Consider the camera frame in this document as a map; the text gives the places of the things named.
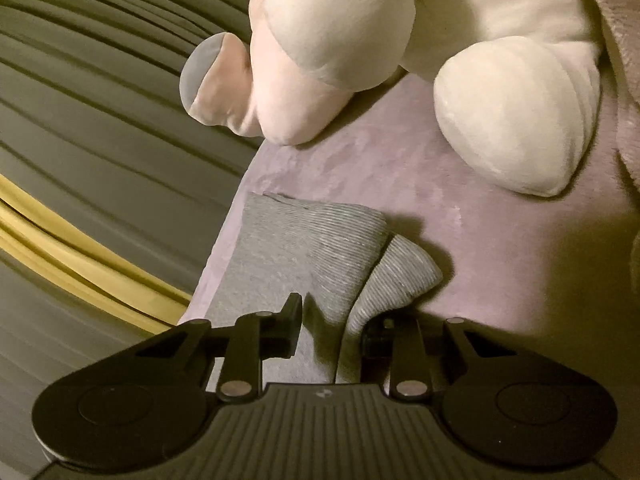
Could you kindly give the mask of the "grey sweatpants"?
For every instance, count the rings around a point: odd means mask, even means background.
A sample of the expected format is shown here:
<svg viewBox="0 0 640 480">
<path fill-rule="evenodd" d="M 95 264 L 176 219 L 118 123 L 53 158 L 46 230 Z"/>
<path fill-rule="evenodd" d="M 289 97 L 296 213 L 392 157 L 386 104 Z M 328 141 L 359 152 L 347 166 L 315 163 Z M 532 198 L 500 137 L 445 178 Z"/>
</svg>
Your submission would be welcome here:
<svg viewBox="0 0 640 480">
<path fill-rule="evenodd" d="M 407 307 L 442 281 L 419 245 L 390 232 L 378 211 L 351 204 L 250 194 L 239 237 L 206 315 L 216 326 L 303 298 L 289 359 L 265 362 L 266 382 L 349 384 L 360 377 L 360 338 L 378 315 Z"/>
</svg>

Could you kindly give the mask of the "lilac fleece bed blanket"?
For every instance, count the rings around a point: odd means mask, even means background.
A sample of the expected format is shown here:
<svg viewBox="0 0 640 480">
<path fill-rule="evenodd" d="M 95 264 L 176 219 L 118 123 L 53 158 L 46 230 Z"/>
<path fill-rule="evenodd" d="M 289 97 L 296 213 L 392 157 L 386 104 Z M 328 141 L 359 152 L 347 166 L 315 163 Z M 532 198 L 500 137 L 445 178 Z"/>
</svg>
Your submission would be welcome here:
<svg viewBox="0 0 640 480">
<path fill-rule="evenodd" d="M 248 193 L 377 209 L 444 272 L 421 301 L 428 318 L 472 318 L 608 388 L 620 418 L 601 463 L 637 478 L 639 0 L 596 3 L 606 41 L 598 131 L 563 195 L 538 200 L 479 177 L 436 129 L 431 87 L 405 76 L 357 96 L 314 143 L 262 144 L 186 316 L 212 301 Z"/>
</svg>

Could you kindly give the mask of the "yellow curtain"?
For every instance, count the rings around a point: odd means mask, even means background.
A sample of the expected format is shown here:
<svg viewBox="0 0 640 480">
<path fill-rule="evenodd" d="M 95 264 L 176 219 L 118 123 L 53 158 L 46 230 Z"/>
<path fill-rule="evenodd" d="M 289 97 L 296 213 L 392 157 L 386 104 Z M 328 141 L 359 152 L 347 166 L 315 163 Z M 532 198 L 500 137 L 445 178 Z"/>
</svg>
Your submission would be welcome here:
<svg viewBox="0 0 640 480">
<path fill-rule="evenodd" d="M 1 251 L 47 282 L 151 334 L 178 324 L 191 296 L 115 254 L 1 179 Z"/>
</svg>

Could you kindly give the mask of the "grey-green curtain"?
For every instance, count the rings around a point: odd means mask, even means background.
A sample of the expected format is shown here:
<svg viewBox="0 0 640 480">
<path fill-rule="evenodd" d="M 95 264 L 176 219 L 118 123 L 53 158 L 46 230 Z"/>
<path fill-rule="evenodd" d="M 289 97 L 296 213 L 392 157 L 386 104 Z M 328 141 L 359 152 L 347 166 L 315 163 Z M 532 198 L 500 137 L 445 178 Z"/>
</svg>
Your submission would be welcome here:
<svg viewBox="0 0 640 480">
<path fill-rule="evenodd" d="M 245 0 L 1 0 L 1 179 L 191 298 L 258 144 L 191 119 L 178 79 Z M 46 461 L 43 388 L 149 334 L 1 252 L 1 474 Z"/>
</svg>

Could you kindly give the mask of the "white pink plush toy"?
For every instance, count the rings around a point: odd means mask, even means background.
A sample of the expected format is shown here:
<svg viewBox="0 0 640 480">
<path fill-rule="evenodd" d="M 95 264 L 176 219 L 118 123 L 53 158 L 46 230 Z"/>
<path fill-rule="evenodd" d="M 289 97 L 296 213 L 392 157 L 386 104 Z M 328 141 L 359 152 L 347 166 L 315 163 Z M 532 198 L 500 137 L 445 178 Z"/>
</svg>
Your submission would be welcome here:
<svg viewBox="0 0 640 480">
<path fill-rule="evenodd" d="M 552 197 L 593 135 L 603 50 L 592 0 L 250 0 L 250 40 L 203 40 L 180 74 L 206 126 L 314 140 L 400 70 L 433 86 L 444 138 L 484 178 Z"/>
</svg>

